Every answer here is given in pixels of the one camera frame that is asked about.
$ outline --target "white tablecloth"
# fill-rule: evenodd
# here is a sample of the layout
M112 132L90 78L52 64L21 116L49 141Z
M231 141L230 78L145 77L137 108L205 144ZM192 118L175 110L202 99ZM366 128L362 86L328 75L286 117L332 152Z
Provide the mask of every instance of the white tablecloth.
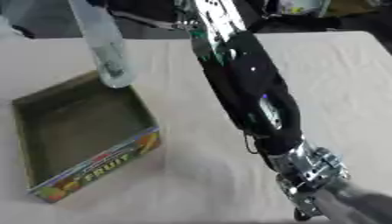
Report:
M307 137L340 154L358 185L392 195L391 56L364 32L259 38L297 99ZM0 43L0 222L292 220L275 174L246 152L189 41L127 40L127 47L139 71L135 87L163 129L164 147L47 205L25 195L10 100L94 64L81 39Z

